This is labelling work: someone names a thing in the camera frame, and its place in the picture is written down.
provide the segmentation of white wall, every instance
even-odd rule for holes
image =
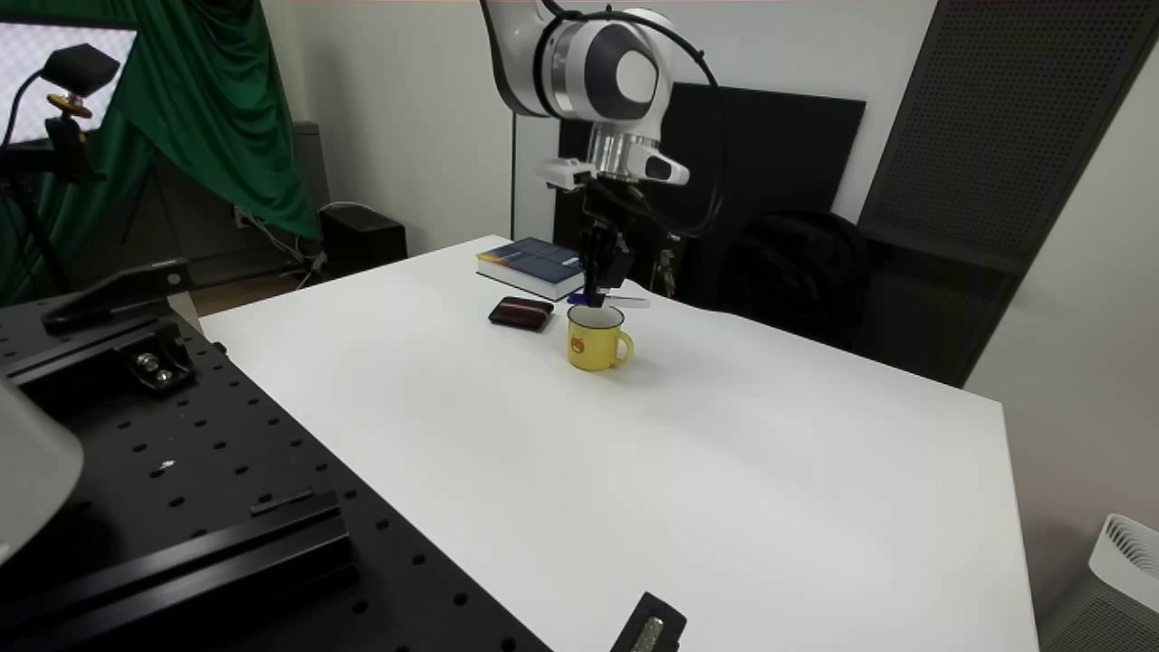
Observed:
[[[510,235],[510,114],[476,0],[264,0],[289,110],[323,122],[330,196],[410,249]]]
[[[970,391],[1006,402],[1043,604],[1105,513],[1159,529],[1159,56],[1014,299]]]
[[[831,210],[858,222],[881,152],[897,117],[933,0],[636,0],[708,56],[720,87],[870,100]],[[549,235],[555,196],[542,166],[557,126],[519,121],[515,233]]]

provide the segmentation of black bracket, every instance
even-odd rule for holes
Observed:
[[[130,375],[149,395],[171,395],[196,377],[173,317],[142,317],[62,337],[47,352],[0,366],[0,375],[35,398],[49,395],[55,384],[70,384],[70,377],[100,384],[109,375]]]
[[[689,621],[674,604],[645,594],[610,652],[678,652],[683,626]]]
[[[190,291],[187,260],[154,260],[125,267],[43,317],[47,334],[73,334],[113,323],[142,306],[164,306],[171,294]]]
[[[603,306],[603,291],[621,288],[636,265],[621,225],[630,222],[625,201],[630,184],[614,190],[590,181],[583,193],[583,230],[579,230],[579,265],[583,265],[583,306]]]

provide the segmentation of cable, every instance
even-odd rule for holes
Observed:
[[[25,100],[28,87],[41,79],[41,74],[43,74],[43,70],[35,70],[35,74],[13,90],[0,149],[9,144],[13,117],[20,114],[20,100]]]
[[[327,249],[305,254],[293,239],[289,239],[289,242],[278,239],[271,230],[264,230],[257,218],[243,215],[240,208],[233,210],[233,218],[235,218],[240,225],[257,230],[257,233],[261,233],[278,254],[286,254],[293,265],[299,265],[299,260],[312,265],[312,267],[297,279],[297,291],[307,288],[307,282],[323,272]]]

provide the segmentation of book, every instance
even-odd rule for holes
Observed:
[[[476,274],[542,302],[561,302],[583,288],[579,254],[542,239],[515,239],[476,254]]]

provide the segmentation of mug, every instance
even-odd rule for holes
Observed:
[[[568,363],[585,375],[603,375],[633,355],[633,340],[621,334],[621,312],[603,306],[579,306],[568,312]]]

